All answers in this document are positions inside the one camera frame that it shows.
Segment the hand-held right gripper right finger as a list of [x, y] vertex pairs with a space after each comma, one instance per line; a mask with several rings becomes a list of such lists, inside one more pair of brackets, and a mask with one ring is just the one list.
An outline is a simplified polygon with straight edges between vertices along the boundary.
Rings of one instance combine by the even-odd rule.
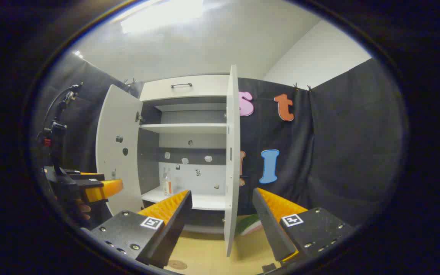
[[282, 265], [321, 257], [355, 232], [324, 208], [306, 209], [261, 188], [253, 191], [252, 202], [274, 258]]

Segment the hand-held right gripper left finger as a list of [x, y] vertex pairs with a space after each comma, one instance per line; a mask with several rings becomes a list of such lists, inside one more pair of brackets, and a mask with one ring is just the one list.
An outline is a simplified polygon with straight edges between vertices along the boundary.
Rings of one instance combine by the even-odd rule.
[[192, 192], [182, 191], [137, 213], [124, 210], [90, 230], [104, 248], [132, 260], [163, 268], [192, 210]]

